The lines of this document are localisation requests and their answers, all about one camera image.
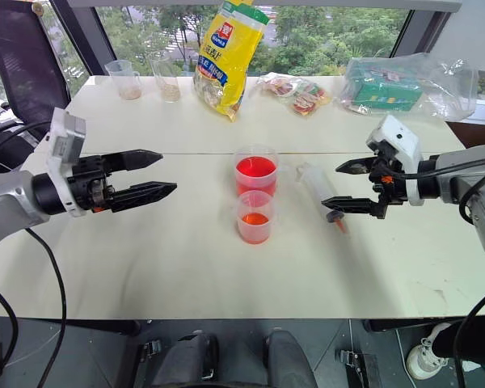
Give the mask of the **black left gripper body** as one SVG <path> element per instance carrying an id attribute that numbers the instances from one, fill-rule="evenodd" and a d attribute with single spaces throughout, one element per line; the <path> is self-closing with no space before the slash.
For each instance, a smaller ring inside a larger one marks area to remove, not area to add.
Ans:
<path id="1" fill-rule="evenodd" d="M 72 166 L 72 174 L 67 182 L 80 209 L 97 213 L 111 208 L 108 203 L 114 192 L 108 184 L 111 174 L 106 158 L 100 155 L 80 158 Z"/>

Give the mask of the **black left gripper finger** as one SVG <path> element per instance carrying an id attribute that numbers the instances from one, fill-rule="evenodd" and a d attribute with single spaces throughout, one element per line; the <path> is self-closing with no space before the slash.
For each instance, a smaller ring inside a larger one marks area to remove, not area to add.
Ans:
<path id="1" fill-rule="evenodd" d="M 156 203 L 169 196 L 177 183 L 146 182 L 114 192 L 109 197 L 109 209 L 113 213 Z"/>
<path id="2" fill-rule="evenodd" d="M 159 160 L 163 155 L 150 150 L 129 150 L 103 155 L 103 170 L 107 174 L 117 171 L 134 171 L 146 168 Z"/>

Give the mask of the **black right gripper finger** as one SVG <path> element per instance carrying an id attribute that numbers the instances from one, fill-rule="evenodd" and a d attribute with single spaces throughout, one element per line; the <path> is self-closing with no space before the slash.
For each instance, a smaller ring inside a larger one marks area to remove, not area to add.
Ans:
<path id="1" fill-rule="evenodd" d="M 333 196 L 332 198 L 323 200 L 321 204 L 341 213 L 368 214 L 373 217 L 382 216 L 382 205 L 368 198 Z"/>
<path id="2" fill-rule="evenodd" d="M 335 171 L 349 175 L 369 174 L 375 162 L 375 157 L 356 158 L 339 165 Z"/>

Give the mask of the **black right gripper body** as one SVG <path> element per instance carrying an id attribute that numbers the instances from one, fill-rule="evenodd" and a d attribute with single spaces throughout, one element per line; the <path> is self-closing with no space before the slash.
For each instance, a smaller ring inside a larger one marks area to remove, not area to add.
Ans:
<path id="1" fill-rule="evenodd" d="M 386 217 L 390 205 L 403 205 L 407 202 L 406 183 L 394 174 L 403 173 L 402 163 L 396 158 L 398 151 L 386 141 L 373 144 L 375 159 L 369 173 L 369 181 L 378 194 L 378 200 L 373 205 L 372 215 L 378 219 Z"/>

